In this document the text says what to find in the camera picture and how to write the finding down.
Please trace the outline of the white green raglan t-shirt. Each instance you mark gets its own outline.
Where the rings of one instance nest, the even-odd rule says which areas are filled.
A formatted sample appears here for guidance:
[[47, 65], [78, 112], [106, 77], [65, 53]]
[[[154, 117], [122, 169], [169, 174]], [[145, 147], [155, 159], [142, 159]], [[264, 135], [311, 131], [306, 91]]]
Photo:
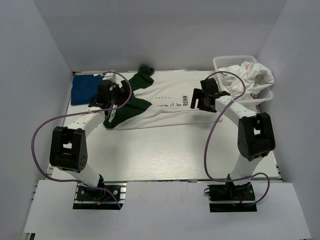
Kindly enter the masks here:
[[213, 123], [218, 114], [190, 107], [194, 89], [208, 72], [152, 71], [126, 73], [133, 98], [103, 122], [108, 130], [135, 130]]

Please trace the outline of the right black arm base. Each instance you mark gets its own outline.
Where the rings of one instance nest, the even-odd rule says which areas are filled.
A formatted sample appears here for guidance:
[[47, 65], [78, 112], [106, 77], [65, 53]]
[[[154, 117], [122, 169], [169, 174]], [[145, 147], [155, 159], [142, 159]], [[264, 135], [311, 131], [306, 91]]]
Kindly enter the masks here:
[[227, 184], [212, 184], [208, 185], [203, 193], [208, 196], [211, 213], [257, 212], [256, 197], [250, 183], [234, 189]]

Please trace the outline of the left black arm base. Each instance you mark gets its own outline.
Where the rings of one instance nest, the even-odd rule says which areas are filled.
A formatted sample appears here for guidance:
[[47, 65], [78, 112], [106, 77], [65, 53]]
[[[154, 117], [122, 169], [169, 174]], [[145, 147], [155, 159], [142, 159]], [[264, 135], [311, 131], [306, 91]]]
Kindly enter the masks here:
[[[104, 184], [122, 207], [126, 197], [126, 183]], [[108, 192], [95, 191], [94, 189], [78, 185], [75, 191], [73, 210], [120, 210], [114, 198]]]

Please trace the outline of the white printed t-shirt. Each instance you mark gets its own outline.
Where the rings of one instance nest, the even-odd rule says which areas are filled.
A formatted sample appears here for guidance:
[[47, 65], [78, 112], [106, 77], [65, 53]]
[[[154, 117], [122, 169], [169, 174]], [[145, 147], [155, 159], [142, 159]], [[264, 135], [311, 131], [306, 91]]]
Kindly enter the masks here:
[[220, 77], [221, 89], [232, 97], [239, 96], [245, 87], [245, 94], [240, 100], [251, 100], [253, 95], [258, 95], [260, 91], [275, 83], [271, 70], [258, 62], [244, 61], [240, 65], [218, 70], [222, 72], [217, 74]]

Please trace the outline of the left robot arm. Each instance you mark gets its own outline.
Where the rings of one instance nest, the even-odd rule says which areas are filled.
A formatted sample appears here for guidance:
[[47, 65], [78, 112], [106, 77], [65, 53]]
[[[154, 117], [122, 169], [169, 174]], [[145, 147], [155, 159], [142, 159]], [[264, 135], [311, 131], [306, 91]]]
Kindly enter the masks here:
[[88, 110], [64, 127], [55, 127], [52, 132], [49, 163], [75, 178], [79, 184], [89, 186], [88, 193], [99, 200], [105, 196], [106, 187], [102, 176], [88, 164], [87, 137], [107, 117], [128, 103], [132, 97], [132, 87], [126, 80], [119, 86], [113, 80], [98, 83], [97, 93], [88, 104]]

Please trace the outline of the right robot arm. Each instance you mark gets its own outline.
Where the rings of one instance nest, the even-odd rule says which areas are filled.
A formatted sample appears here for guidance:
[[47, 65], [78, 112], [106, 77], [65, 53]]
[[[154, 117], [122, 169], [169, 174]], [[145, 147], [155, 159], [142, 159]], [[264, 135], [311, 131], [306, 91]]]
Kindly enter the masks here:
[[237, 127], [239, 157], [227, 176], [226, 195], [236, 200], [244, 193], [259, 162], [276, 147], [272, 120], [268, 113], [257, 113], [237, 101], [226, 91], [219, 91], [214, 78], [200, 81], [193, 90], [190, 107], [224, 115]]

